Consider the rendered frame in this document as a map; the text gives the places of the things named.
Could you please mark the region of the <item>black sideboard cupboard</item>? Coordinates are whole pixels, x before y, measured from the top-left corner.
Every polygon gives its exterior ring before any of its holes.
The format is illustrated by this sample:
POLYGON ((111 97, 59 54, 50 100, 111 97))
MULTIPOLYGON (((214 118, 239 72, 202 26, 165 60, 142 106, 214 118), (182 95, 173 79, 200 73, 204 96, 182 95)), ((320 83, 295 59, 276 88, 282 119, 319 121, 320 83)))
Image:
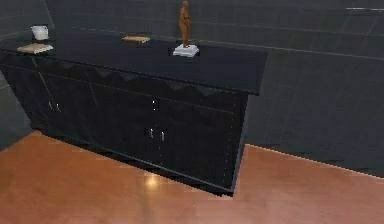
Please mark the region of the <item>black sideboard cupboard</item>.
POLYGON ((44 135, 215 195, 233 195, 248 102, 267 53, 111 34, 58 32, 49 50, 21 52, 28 35, 0 40, 0 72, 44 135))

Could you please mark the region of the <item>brown figure statue white base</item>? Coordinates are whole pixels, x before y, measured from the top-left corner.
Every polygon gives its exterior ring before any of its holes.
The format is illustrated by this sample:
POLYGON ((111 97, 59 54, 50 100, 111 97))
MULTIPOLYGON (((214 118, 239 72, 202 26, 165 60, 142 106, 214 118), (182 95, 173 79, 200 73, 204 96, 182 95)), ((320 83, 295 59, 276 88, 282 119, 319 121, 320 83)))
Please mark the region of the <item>brown figure statue white base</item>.
POLYGON ((175 48, 175 50, 173 51, 173 55, 192 58, 199 52, 199 48, 196 45, 189 44, 192 25, 189 16, 188 6, 188 1, 183 0, 182 7, 179 12, 179 28, 182 36, 182 43, 175 48))

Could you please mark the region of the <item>tan book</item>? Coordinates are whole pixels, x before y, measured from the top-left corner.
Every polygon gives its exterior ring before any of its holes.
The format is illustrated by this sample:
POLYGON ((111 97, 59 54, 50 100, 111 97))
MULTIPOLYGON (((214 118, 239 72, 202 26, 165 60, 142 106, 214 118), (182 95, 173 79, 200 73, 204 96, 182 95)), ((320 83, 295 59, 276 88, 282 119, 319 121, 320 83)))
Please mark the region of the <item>tan book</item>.
POLYGON ((17 48, 19 52, 32 53, 32 54, 38 54, 38 53, 42 53, 52 49, 53 47, 51 45, 37 44, 37 43, 33 43, 33 44, 29 44, 29 45, 17 48))
POLYGON ((150 37, 147 37, 147 36, 129 36, 128 35, 128 36, 123 37, 121 40, 144 44, 144 43, 150 41, 151 39, 150 39, 150 37))

